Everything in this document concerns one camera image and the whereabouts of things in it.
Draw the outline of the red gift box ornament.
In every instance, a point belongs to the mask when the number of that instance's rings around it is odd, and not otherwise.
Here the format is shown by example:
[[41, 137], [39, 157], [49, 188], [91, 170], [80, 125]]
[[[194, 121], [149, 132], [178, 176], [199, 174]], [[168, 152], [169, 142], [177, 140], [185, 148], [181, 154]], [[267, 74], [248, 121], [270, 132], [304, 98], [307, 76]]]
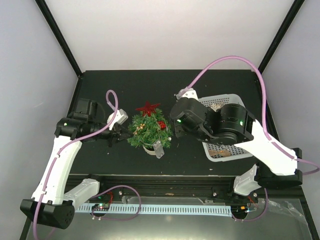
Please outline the red gift box ornament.
[[162, 131], [168, 129], [167, 124], [164, 121], [158, 121], [157, 123]]

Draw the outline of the small green christmas tree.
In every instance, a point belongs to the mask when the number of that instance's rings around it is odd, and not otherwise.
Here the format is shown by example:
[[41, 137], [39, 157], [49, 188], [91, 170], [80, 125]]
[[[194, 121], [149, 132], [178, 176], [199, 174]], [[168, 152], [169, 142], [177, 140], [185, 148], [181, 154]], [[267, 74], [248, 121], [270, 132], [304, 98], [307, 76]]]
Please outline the small green christmas tree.
[[[161, 130], [158, 121], [164, 121], [167, 125], [167, 130]], [[136, 127], [140, 124], [145, 124], [144, 131], [138, 135], [134, 135]], [[158, 159], [165, 155], [166, 148], [171, 147], [172, 128], [165, 118], [163, 111], [159, 108], [151, 116], [142, 116], [141, 113], [133, 116], [128, 130], [133, 133], [133, 136], [127, 140], [132, 147], [142, 147], [147, 154], [155, 156]]]

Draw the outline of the red star ornament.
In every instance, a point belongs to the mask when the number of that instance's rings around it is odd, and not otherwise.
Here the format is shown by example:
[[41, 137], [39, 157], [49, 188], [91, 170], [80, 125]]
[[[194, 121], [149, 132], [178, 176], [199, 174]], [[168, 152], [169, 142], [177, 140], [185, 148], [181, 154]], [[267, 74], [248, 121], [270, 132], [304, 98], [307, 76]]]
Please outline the red star ornament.
[[146, 101], [143, 107], [136, 108], [135, 110], [140, 112], [143, 117], [150, 117], [152, 114], [156, 113], [156, 109], [160, 105], [160, 103], [151, 104], [149, 101]]

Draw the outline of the white plastic basket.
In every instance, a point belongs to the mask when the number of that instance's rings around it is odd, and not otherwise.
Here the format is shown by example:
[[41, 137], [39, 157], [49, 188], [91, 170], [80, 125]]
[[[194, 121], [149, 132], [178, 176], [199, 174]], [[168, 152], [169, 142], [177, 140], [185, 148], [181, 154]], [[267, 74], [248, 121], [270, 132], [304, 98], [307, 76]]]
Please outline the white plastic basket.
[[[206, 107], [222, 107], [226, 104], [238, 104], [245, 106], [241, 98], [236, 94], [220, 94], [206, 96], [198, 99]], [[246, 150], [234, 145], [214, 145], [202, 142], [206, 157], [211, 162], [228, 162], [238, 159], [250, 158], [252, 155]]]

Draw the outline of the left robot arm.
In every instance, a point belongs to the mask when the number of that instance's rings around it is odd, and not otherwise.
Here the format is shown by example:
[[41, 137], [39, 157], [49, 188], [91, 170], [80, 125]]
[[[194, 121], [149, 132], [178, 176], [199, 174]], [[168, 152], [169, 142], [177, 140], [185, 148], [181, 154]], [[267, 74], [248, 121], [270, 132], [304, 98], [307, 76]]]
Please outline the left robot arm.
[[101, 200], [107, 195], [107, 186], [92, 178], [85, 178], [65, 191], [73, 162], [84, 142], [102, 139], [113, 145], [131, 137], [122, 126], [128, 114], [119, 108], [117, 101], [106, 102], [113, 110], [106, 122], [96, 120], [96, 101], [81, 99], [75, 111], [57, 123], [52, 153], [43, 176], [31, 198], [23, 199], [20, 204], [20, 210], [35, 226], [64, 230], [82, 204], [92, 197]]

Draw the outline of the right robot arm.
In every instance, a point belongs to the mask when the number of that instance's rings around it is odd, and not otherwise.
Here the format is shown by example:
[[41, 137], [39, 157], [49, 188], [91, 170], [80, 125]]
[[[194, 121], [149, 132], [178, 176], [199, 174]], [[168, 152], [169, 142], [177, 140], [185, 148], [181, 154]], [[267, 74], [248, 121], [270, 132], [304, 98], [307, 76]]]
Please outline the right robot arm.
[[286, 189], [303, 183], [295, 151], [270, 136], [242, 105], [229, 103], [213, 110], [194, 98], [183, 97], [172, 107], [170, 118], [198, 141], [234, 145], [258, 159], [228, 187], [228, 198], [234, 202], [259, 188]]

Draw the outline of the white snowflake ornament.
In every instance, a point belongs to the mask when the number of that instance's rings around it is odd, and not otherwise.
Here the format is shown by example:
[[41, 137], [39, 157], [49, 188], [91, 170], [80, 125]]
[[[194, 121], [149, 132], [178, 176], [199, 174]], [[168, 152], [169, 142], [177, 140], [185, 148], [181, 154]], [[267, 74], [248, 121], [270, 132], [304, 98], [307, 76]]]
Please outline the white snowflake ornament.
[[220, 110], [222, 107], [224, 106], [224, 104], [222, 102], [216, 102], [210, 105], [210, 108], [217, 112], [218, 110]]

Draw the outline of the burlap bow ornament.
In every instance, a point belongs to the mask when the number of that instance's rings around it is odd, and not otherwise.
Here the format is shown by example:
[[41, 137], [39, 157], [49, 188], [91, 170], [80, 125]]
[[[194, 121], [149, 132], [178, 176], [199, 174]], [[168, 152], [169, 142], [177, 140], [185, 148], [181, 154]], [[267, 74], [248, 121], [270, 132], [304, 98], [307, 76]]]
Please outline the burlap bow ornament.
[[231, 153], [227, 149], [221, 149], [221, 150], [208, 150], [209, 156], [212, 158], [226, 158], [230, 157]]

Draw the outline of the left circuit board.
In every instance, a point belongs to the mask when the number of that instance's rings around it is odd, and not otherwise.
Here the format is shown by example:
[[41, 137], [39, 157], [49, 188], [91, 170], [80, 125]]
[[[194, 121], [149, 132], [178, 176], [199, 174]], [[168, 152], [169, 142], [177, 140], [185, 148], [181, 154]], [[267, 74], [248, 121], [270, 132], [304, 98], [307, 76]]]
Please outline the left circuit board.
[[110, 208], [109, 203], [97, 203], [91, 207], [92, 211], [108, 211]]

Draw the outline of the circuit board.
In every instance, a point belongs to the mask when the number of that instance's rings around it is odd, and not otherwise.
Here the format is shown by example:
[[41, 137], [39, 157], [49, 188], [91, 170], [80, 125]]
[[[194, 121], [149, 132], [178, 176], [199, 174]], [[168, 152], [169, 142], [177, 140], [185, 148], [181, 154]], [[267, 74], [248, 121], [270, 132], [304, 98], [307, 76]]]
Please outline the circuit board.
[[246, 206], [246, 205], [239, 205], [239, 206], [231, 206], [231, 212], [234, 213], [250, 213], [256, 211], [258, 208], [256, 206]]
[[109, 203], [97, 203], [91, 207], [92, 211], [108, 211], [110, 208]]

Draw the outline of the right circuit board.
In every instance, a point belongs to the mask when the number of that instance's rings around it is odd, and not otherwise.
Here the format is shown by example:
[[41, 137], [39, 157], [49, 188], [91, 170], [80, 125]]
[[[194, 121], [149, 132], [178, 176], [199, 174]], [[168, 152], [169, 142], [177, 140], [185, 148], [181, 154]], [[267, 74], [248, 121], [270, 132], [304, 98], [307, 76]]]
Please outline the right circuit board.
[[256, 206], [246, 206], [246, 205], [239, 205], [239, 206], [231, 206], [231, 212], [234, 213], [250, 213], [256, 211], [258, 208]]

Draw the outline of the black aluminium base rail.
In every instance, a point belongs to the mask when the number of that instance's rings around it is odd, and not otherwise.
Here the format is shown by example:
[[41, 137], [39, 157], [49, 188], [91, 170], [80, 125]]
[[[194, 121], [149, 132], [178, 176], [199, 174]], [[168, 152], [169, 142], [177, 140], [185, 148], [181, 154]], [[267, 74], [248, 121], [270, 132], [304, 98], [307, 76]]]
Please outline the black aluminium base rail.
[[99, 192], [114, 186], [130, 186], [143, 198], [199, 198], [212, 200], [214, 203], [242, 204], [249, 199], [254, 202], [265, 198], [262, 188], [247, 196], [238, 196], [232, 191], [232, 177], [214, 176], [129, 176], [129, 175], [83, 175], [71, 174], [68, 177], [65, 191], [76, 187], [85, 178], [100, 182]]

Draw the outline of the left black frame post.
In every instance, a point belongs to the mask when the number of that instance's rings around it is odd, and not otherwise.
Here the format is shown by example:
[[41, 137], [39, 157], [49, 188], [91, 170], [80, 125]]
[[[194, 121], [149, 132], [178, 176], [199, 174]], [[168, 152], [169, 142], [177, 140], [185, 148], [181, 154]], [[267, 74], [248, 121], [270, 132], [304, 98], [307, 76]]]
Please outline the left black frame post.
[[61, 32], [52, 12], [50, 11], [49, 6], [47, 5], [45, 0], [35, 0], [39, 10], [41, 11], [43, 17], [45, 18], [49, 28], [51, 29], [53, 35], [55, 36], [57, 42], [59, 43], [64, 55], [66, 56], [68, 62], [70, 63], [75, 74], [80, 77], [82, 76], [82, 71], [63, 35]]

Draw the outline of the black frame post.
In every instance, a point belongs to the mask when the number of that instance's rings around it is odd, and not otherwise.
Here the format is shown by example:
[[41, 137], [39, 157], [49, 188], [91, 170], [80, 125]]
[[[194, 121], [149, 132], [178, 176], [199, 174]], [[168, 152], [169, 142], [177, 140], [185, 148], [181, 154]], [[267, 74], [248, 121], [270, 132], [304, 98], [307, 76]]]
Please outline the black frame post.
[[298, 12], [300, 11], [301, 7], [303, 6], [305, 0], [294, 0], [291, 7], [289, 8], [285, 18], [283, 19], [280, 27], [278, 28], [271, 44], [269, 45], [262, 61], [258, 66], [258, 70], [263, 73], [266, 67], [268, 66], [269, 62], [271, 61], [273, 55], [275, 54], [278, 46], [282, 42], [284, 36], [286, 35], [287, 31], [289, 30], [291, 24], [293, 23], [294, 19], [296, 18]]
[[55, 36], [57, 42], [59, 43], [64, 55], [66, 56], [68, 62], [70, 63], [75, 74], [80, 77], [82, 76], [82, 71], [63, 35], [61, 32], [52, 12], [50, 11], [49, 6], [47, 5], [45, 0], [35, 0], [39, 10], [41, 11], [43, 17], [45, 18], [49, 28], [51, 29], [53, 35]]

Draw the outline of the right black frame post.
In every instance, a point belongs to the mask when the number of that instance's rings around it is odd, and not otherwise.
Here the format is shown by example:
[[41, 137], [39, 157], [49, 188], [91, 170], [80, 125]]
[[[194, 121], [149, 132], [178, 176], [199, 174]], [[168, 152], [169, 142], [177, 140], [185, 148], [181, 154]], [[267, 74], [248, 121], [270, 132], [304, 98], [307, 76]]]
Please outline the right black frame post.
[[263, 73], [266, 67], [268, 66], [269, 62], [271, 61], [273, 55], [275, 54], [278, 46], [282, 42], [284, 36], [286, 35], [287, 31], [289, 30], [291, 24], [293, 23], [294, 19], [296, 18], [298, 12], [300, 11], [301, 7], [303, 6], [305, 0], [294, 0], [291, 7], [289, 8], [285, 18], [283, 19], [280, 27], [278, 28], [271, 44], [269, 45], [262, 61], [258, 66], [258, 70]]

